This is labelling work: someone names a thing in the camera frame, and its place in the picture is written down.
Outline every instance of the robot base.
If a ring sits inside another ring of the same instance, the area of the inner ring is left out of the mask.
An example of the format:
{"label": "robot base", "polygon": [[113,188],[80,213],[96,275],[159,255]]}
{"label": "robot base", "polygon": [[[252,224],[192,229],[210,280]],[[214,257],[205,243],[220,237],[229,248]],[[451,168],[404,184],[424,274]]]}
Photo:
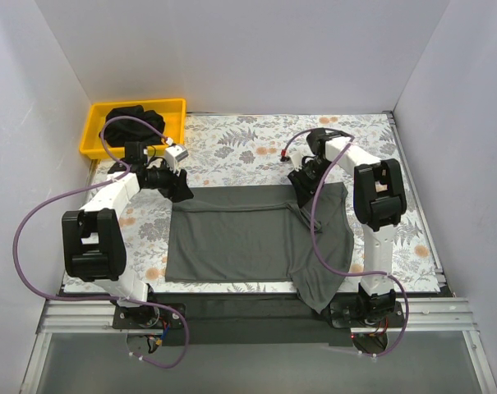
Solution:
{"label": "robot base", "polygon": [[[380,320],[367,322],[363,315],[357,314],[360,310],[361,300],[356,293],[337,294],[329,307],[322,314],[330,316],[334,328],[362,328],[374,327]],[[400,328],[405,319],[402,306],[396,301],[394,311],[387,313],[383,318],[389,320],[389,327]]]}

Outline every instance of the yellow tray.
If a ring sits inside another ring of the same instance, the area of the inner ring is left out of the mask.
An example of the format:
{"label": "yellow tray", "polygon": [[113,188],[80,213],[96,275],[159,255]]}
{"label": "yellow tray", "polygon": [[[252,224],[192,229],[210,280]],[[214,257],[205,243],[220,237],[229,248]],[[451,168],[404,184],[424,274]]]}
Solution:
{"label": "yellow tray", "polygon": [[[109,158],[108,154],[102,147],[99,138],[99,132],[106,122],[108,113],[119,107],[131,107],[142,105],[145,111],[153,109],[159,115],[162,115],[166,126],[164,135],[171,137],[177,144],[184,144],[184,121],[186,119],[186,100],[184,98],[170,98],[165,100],[147,100],[147,101],[121,101],[114,103],[96,103],[91,106],[90,114],[84,127],[80,152],[88,158]],[[167,145],[155,145],[157,153],[162,153]],[[124,148],[110,148],[118,158],[124,157]]]}

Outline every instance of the glass panel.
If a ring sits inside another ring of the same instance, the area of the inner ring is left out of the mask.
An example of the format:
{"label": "glass panel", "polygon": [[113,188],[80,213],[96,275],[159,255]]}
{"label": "glass panel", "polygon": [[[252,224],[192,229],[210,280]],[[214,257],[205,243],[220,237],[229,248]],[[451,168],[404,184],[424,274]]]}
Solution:
{"label": "glass panel", "polygon": [[[130,343],[146,353],[145,338]],[[168,362],[179,351],[153,356]],[[163,371],[127,353],[125,334],[54,334],[38,393],[481,392],[461,332],[407,332],[376,362],[320,344],[203,345]]]}

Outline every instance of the table surface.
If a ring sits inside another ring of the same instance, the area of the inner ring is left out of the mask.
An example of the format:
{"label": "table surface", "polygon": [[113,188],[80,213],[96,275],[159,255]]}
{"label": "table surface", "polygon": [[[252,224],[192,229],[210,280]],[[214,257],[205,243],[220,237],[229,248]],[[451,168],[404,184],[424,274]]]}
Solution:
{"label": "table surface", "polygon": [[[190,187],[287,185],[291,163],[281,163],[279,154],[298,131],[326,126],[356,136],[355,143],[379,158],[401,162],[396,139],[386,115],[191,115],[186,118],[185,145],[190,156],[182,162]],[[304,138],[289,149],[311,154]],[[103,160],[93,183],[105,180],[113,162]],[[341,181],[348,189],[347,218],[354,231],[351,272],[363,270],[363,231],[352,206],[352,177],[336,167],[328,182]],[[393,274],[407,291],[439,290],[435,258],[416,206],[416,199],[403,169],[407,212],[402,216],[393,246]],[[127,269],[139,273],[155,292],[295,292],[291,282],[176,283],[166,282],[171,202],[157,190],[142,190],[120,218],[127,249]],[[339,291],[355,291],[359,278],[347,278]],[[102,289],[65,275],[66,293],[102,292]]]}

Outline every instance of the white wall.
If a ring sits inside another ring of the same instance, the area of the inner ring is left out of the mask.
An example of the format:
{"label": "white wall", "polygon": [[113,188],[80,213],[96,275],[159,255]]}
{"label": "white wall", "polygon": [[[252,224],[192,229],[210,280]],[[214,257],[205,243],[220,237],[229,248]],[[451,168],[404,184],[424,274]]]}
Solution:
{"label": "white wall", "polygon": [[[16,275],[12,237],[37,203],[85,184],[77,146],[89,105],[36,4],[0,0],[0,394],[20,389],[44,303]],[[63,273],[60,218],[78,203],[46,208],[22,235],[21,262],[46,291]]]}
{"label": "white wall", "polygon": [[94,102],[393,109],[449,0],[36,0]]}
{"label": "white wall", "polygon": [[497,1],[453,0],[394,112],[453,290],[497,380]]}

